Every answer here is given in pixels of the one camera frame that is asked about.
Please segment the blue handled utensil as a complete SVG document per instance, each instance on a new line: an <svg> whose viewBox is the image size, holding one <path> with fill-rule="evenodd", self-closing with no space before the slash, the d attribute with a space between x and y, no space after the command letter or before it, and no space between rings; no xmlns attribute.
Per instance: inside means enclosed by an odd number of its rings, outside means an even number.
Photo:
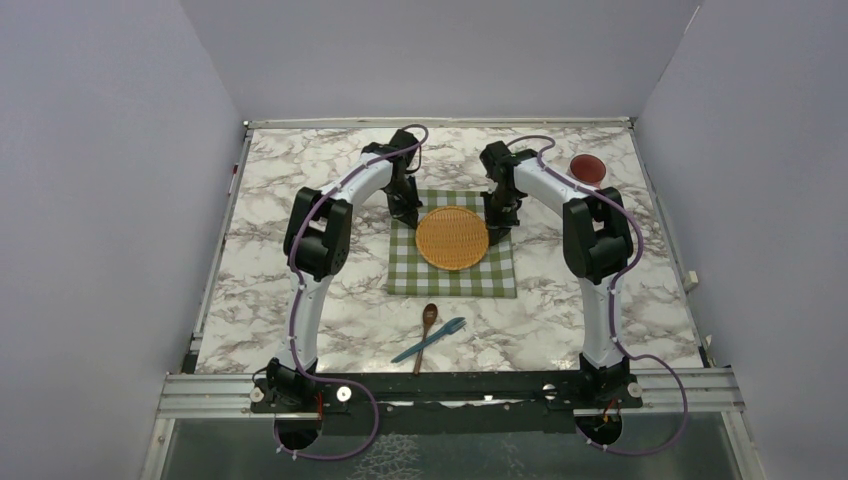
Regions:
<svg viewBox="0 0 848 480"><path fill-rule="evenodd" d="M436 343L441 340L445 336L453 335L454 333L461 330L466 324L466 319L464 317L455 317L451 320L447 321L440 329L438 329L432 335L428 335L425 339L419 341L414 344L410 348L406 349L396 357L394 357L391 362L392 363L400 363L405 359L416 355L418 352L424 350L429 345Z"/></svg>

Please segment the orange woven plate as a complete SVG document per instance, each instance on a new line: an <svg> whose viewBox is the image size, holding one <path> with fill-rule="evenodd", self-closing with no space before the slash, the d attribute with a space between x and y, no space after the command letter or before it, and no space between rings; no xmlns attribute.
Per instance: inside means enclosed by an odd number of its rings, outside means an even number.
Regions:
<svg viewBox="0 0 848 480"><path fill-rule="evenodd" d="M438 269L459 271L478 264L489 249L485 222L475 212L444 206L419 222L415 245L427 263Z"/></svg>

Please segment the brown handled utensil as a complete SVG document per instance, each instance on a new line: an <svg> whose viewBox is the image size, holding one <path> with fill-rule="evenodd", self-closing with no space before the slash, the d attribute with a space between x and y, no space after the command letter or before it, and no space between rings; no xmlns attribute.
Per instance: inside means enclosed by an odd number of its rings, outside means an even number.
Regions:
<svg viewBox="0 0 848 480"><path fill-rule="evenodd" d="M438 319L438 307L434 303L428 303L422 312L422 337L421 341L424 342L430 333L431 328L436 323ZM415 363L413 366L412 374L414 376L418 376L420 374L421 366L423 359L423 350L419 350L415 356Z"/></svg>

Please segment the green white checkered cloth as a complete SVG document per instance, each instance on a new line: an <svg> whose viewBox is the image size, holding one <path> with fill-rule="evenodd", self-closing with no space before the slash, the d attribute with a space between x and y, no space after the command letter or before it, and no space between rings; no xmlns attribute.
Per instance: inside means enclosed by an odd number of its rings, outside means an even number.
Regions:
<svg viewBox="0 0 848 480"><path fill-rule="evenodd" d="M419 208L419 222L430 211L444 206L469 209L484 220L481 194L479 191L420 189L418 195L423 205ZM508 236L494 246L489 245L487 253L475 266L447 271L431 266L418 252L415 245L416 229L395 219L391 222L387 280L387 291L390 294L427 297L517 296L512 246Z"/></svg>

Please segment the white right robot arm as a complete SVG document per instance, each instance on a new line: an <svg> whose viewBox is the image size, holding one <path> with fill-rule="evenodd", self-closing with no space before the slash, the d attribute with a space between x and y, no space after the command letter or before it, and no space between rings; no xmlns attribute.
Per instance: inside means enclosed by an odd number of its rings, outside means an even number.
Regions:
<svg viewBox="0 0 848 480"><path fill-rule="evenodd" d="M579 280L584 315L579 375L572 390L585 404L600 407L630 375L617 334L621 306L616 281L634 253L621 194L571 180L545 165L536 151L513 152L503 141L488 144L480 160L494 184L482 195L491 245L519 225L526 197L540 201L562 221L563 258Z"/></svg>

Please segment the pink ceramic mug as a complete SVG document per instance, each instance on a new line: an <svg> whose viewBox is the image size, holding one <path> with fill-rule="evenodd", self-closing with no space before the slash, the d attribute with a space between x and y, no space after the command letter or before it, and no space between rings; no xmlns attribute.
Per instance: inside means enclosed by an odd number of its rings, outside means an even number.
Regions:
<svg viewBox="0 0 848 480"><path fill-rule="evenodd" d="M575 180L600 188L607 174L604 162L590 154L579 154L574 156L569 163L569 173Z"/></svg>

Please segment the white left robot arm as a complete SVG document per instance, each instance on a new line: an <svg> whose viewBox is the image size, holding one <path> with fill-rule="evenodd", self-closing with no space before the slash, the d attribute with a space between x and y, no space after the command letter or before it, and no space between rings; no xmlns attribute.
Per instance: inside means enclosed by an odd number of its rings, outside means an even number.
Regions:
<svg viewBox="0 0 848 480"><path fill-rule="evenodd" d="M319 189L303 187L295 196L283 243L292 297L285 337L265 370L266 395L290 410L313 401L318 327L329 286L350 253L354 214L382 191L391 217L417 227L422 203L411 164L426 139L413 129L428 132L420 124L402 127L389 142L364 147L342 178Z"/></svg>

